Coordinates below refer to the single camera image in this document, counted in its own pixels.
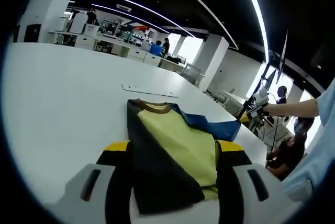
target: white table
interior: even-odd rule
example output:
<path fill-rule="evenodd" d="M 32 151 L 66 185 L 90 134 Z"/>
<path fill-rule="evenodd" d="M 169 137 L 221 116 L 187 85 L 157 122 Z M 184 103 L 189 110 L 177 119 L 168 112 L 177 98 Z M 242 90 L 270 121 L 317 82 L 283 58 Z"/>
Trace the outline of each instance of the white table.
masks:
<path fill-rule="evenodd" d="M 121 83 L 164 86 L 179 97 L 127 92 Z M 234 120 L 174 72 L 47 43 L 9 46 L 2 91 L 9 147 L 23 179 L 42 204 L 56 202 L 66 182 L 86 164 L 95 163 L 104 147 L 127 139 L 128 99 L 178 103 L 186 113 L 205 115 L 212 122 Z M 253 163 L 265 164 L 265 144 L 246 127 L 241 126 L 235 142 Z M 187 212 L 199 215 L 201 209 L 215 211 L 213 223 L 217 223 L 218 201 L 200 203 Z"/>
<path fill-rule="evenodd" d="M 232 93 L 226 92 L 226 91 L 222 91 L 221 93 L 223 93 L 223 95 L 228 98 L 229 100 L 231 100 L 232 102 L 234 102 L 236 105 L 243 107 L 243 104 L 245 102 L 244 98 L 241 98 L 239 96 L 236 96 Z"/>

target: person sitting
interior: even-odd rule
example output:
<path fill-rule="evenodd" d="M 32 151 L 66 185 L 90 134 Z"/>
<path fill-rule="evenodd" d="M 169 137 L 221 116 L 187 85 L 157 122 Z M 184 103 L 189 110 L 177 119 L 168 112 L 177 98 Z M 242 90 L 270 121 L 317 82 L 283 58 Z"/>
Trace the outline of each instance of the person sitting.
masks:
<path fill-rule="evenodd" d="M 160 56 L 160 54 L 161 54 L 161 52 L 162 52 L 162 50 L 163 50 L 163 48 L 161 47 L 161 44 L 162 44 L 162 42 L 161 42 L 160 40 L 158 40 L 158 41 L 156 42 L 156 44 L 153 44 L 153 45 L 151 46 L 149 52 L 150 52 L 151 54 L 153 54 L 153 55 L 158 55 L 158 56 Z"/>
<path fill-rule="evenodd" d="M 282 141 L 280 146 L 268 153 L 267 169 L 280 181 L 284 180 L 298 165 L 305 152 L 307 131 L 314 118 L 298 118 L 294 127 L 295 135 Z"/>

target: blue shirt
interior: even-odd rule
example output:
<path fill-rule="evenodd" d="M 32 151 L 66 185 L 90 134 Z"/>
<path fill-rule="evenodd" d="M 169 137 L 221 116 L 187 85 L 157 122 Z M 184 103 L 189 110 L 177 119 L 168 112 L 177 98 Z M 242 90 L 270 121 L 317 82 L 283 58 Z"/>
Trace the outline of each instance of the blue shirt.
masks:
<path fill-rule="evenodd" d="M 315 188 L 323 180 L 328 166 L 335 158 L 335 79 L 317 98 L 317 102 L 323 132 L 313 150 L 283 180 L 286 191 L 299 186 L 306 179 L 310 179 Z"/>
<path fill-rule="evenodd" d="M 160 53 L 162 52 L 163 48 L 157 44 L 153 44 L 150 48 L 150 53 L 153 55 L 160 55 Z"/>

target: white wall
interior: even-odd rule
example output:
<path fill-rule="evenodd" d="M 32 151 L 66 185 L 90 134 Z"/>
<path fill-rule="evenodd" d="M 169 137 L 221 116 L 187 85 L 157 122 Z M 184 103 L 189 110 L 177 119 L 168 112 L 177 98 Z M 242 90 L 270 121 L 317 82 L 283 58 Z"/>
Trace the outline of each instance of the white wall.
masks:
<path fill-rule="evenodd" d="M 52 29 L 55 20 L 64 15 L 70 0 L 30 0 L 20 21 L 18 42 L 24 40 L 27 25 L 41 24 L 39 42 L 52 41 L 48 32 Z"/>
<path fill-rule="evenodd" d="M 180 48 L 182 47 L 184 41 L 185 41 L 186 37 L 180 37 L 178 40 L 178 43 L 176 45 L 176 47 L 174 48 L 172 54 L 173 55 L 178 55 L 178 52 L 180 51 Z"/>
<path fill-rule="evenodd" d="M 95 9 L 95 14 L 96 14 L 96 18 L 98 19 L 99 23 L 101 23 L 104 20 L 107 20 L 107 21 L 123 20 L 124 23 L 122 23 L 122 24 L 125 24 L 125 23 L 128 23 L 128 22 L 132 21 L 130 19 L 118 16 L 118 15 L 114 15 L 114 14 L 111 14 L 111 13 L 108 13 L 108 12 L 104 12 L 104 11 L 101 11 L 101 10 L 98 10 L 98 9 Z"/>
<path fill-rule="evenodd" d="M 199 56 L 193 65 L 201 70 L 201 74 L 205 75 L 205 72 L 221 42 L 222 36 L 209 34 Z"/>
<path fill-rule="evenodd" d="M 217 94 L 220 91 L 230 91 L 235 88 L 234 94 L 245 97 L 260 66 L 261 63 L 245 55 L 227 50 L 208 90 Z"/>
<path fill-rule="evenodd" d="M 163 44 L 163 43 L 164 43 L 164 39 L 165 39 L 166 37 L 169 37 L 169 34 L 158 32 L 158 33 L 157 33 L 157 36 L 156 36 L 156 38 L 155 38 L 155 40 L 154 40 L 154 42 L 160 40 L 160 41 L 162 42 L 162 44 Z"/>
<path fill-rule="evenodd" d="M 203 92 L 207 91 L 209 84 L 213 80 L 220 63 L 225 58 L 225 54 L 228 50 L 229 43 L 225 38 L 221 38 L 221 41 L 214 53 L 214 56 L 205 72 L 205 77 L 202 79 L 199 85 L 199 89 Z"/>
<path fill-rule="evenodd" d="M 300 102 L 300 99 L 303 95 L 303 90 L 300 89 L 298 86 L 296 86 L 295 84 L 292 85 L 291 91 L 289 92 L 288 96 L 287 96 L 287 102 L 288 103 L 298 103 Z M 288 121 L 284 122 L 284 125 L 288 125 L 291 121 L 292 117 L 289 118 Z"/>
<path fill-rule="evenodd" d="M 197 59 L 198 59 L 198 57 L 199 57 L 201 51 L 202 51 L 203 48 L 204 48 L 205 43 L 206 43 L 206 41 L 203 41 L 203 42 L 202 42 L 202 44 L 201 44 L 201 46 L 200 46 L 200 48 L 199 48 L 199 50 L 198 50 L 198 53 L 197 53 L 197 55 L 195 56 L 195 59 L 193 60 L 193 63 L 195 63 L 195 62 L 197 61 Z"/>

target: black ceiling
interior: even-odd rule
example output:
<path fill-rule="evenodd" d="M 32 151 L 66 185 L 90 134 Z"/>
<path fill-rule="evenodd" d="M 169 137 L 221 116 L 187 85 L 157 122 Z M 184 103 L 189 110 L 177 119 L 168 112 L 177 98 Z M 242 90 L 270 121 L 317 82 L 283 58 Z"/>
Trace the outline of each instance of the black ceiling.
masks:
<path fill-rule="evenodd" d="M 132 0 L 146 6 L 183 27 L 206 29 L 224 36 L 232 42 L 197 0 Z M 264 53 L 252 45 L 263 45 L 260 26 L 250 0 L 202 0 L 224 22 L 239 52 L 262 61 Z M 258 0 L 267 32 L 269 48 L 281 53 L 288 30 L 286 56 L 309 73 L 324 88 L 335 76 L 332 56 L 333 12 L 335 0 Z M 132 8 L 130 12 L 158 26 L 173 26 L 161 17 L 136 5 L 121 0 L 75 0 L 75 6 L 91 8 L 95 3 L 110 8 L 121 4 Z"/>

